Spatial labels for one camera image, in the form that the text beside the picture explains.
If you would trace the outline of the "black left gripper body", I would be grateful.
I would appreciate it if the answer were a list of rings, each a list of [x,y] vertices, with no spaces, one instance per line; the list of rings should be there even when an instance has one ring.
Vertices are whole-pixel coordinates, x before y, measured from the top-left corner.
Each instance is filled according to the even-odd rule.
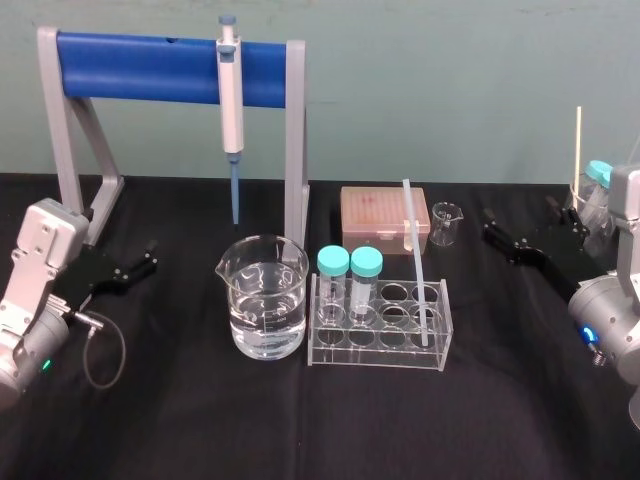
[[[124,292],[132,274],[102,250],[83,245],[78,257],[54,281],[51,297],[71,311],[80,311],[91,298]]]

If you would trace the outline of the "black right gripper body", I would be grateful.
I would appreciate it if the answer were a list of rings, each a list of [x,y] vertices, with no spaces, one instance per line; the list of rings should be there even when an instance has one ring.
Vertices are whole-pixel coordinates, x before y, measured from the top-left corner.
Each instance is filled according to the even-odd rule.
[[[545,252],[524,247],[518,250],[518,260],[521,264],[536,268],[553,290],[569,303],[579,289],[578,281],[563,271]]]

